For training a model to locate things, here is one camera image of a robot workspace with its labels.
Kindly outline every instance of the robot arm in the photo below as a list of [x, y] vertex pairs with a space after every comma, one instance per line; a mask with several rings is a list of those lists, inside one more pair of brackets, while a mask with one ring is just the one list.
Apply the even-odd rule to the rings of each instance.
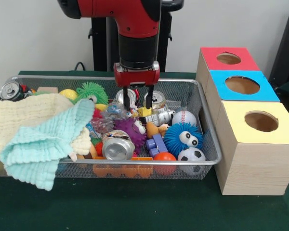
[[[66, 16], [113, 17], [118, 25], [120, 63], [114, 64], [116, 83], [123, 87], [124, 106], [129, 109], [129, 86], [148, 86], [146, 108], [152, 106], [153, 85], [159, 79], [156, 61], [162, 0], [58, 0]], [[183, 0], [163, 2], [169, 11]]]

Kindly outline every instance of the googly eyes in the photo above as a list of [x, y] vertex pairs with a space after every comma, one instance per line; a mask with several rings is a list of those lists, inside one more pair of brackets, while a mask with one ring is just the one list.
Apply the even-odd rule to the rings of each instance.
[[145, 129], [145, 127], [143, 126], [143, 124], [142, 124], [141, 121], [136, 120], [136, 121], [134, 122], [134, 125], [139, 129], [140, 134], [142, 134], [142, 135], [145, 134], [146, 129]]
[[93, 103], [97, 102], [97, 98], [95, 95], [90, 95], [87, 99], [93, 101]]
[[189, 133], [188, 131], [184, 131], [180, 134], [179, 136], [180, 141], [184, 144], [186, 144], [188, 147], [197, 147], [198, 145], [198, 139], [195, 136], [192, 136], [191, 133]]

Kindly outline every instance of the red ball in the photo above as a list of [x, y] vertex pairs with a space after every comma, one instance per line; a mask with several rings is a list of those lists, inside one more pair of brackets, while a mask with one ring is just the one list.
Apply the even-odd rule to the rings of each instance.
[[[157, 154], [153, 160], [161, 160], [161, 161], [176, 161], [177, 159], [171, 153], [159, 153]], [[157, 174], [162, 176], [170, 176], [173, 174], [177, 166], [176, 165], [153, 165], [154, 170]]]
[[99, 142], [95, 146], [96, 152], [98, 156], [103, 156], [102, 149], [103, 149], [103, 142]]

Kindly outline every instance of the stacked boxes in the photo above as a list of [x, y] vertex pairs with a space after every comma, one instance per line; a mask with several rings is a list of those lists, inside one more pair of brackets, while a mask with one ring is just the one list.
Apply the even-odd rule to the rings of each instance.
[[289, 113], [245, 48], [201, 48], [197, 78], [223, 152], [224, 195], [283, 195], [289, 183]]

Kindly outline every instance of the purple toy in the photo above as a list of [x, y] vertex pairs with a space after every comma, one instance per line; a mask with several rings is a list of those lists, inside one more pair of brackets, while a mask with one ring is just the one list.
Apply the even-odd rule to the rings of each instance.
[[146, 148], [150, 152], [151, 157], [155, 157], [159, 153], [168, 152], [166, 145], [161, 137], [161, 135], [155, 134], [153, 135], [153, 139], [149, 139], [145, 142]]
[[140, 148], [144, 145], [146, 140], [145, 127], [142, 126], [139, 120], [134, 119], [124, 119], [114, 121], [115, 130], [122, 130], [126, 132], [131, 141], [135, 145], [135, 152], [138, 155], [140, 153]]

